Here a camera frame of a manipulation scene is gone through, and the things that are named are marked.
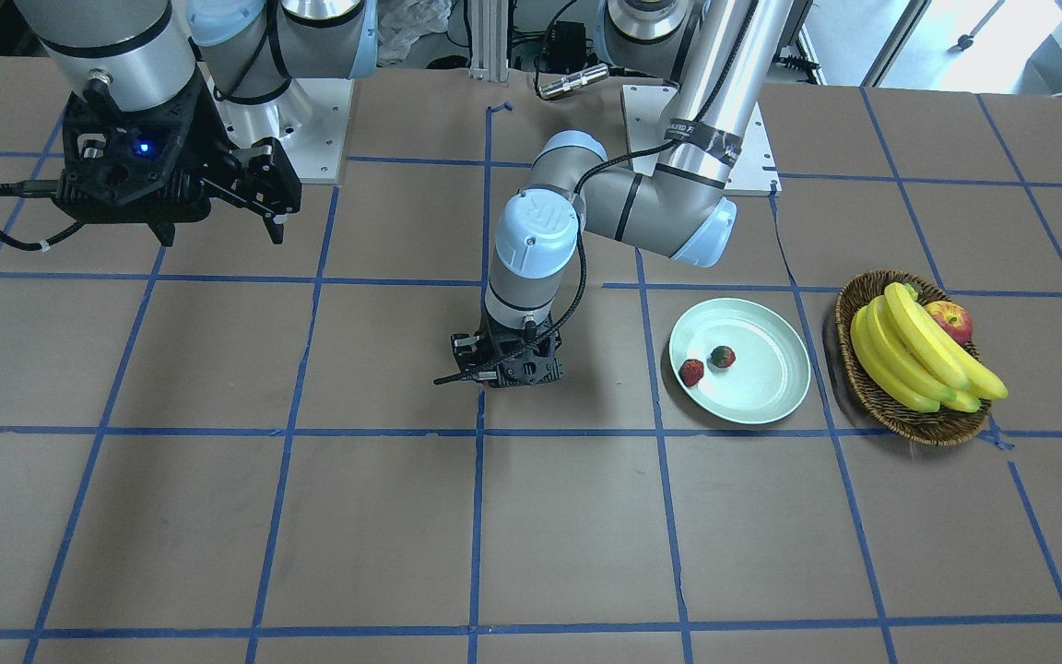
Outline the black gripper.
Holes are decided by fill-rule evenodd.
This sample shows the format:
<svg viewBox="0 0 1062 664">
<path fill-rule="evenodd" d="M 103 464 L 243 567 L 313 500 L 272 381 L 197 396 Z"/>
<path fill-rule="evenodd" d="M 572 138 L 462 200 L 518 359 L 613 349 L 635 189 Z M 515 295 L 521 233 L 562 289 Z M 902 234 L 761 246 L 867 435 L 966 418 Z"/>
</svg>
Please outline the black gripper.
<svg viewBox="0 0 1062 664">
<path fill-rule="evenodd" d="M 549 318 L 538 324 L 528 319 L 514 328 L 484 318 L 472 335 L 451 336 L 453 361 L 467 381 L 494 388 L 560 381 L 561 338 L 552 325 Z"/>
<path fill-rule="evenodd" d="M 145 110 L 122 110 L 95 71 L 68 100 L 63 148 L 59 210 L 85 224 L 151 224 L 161 246 L 174 245 L 177 223 L 205 219 L 211 197 L 254 212 L 274 245 L 301 209 L 299 175 L 281 140 L 236 148 L 199 70 Z"/>
</svg>

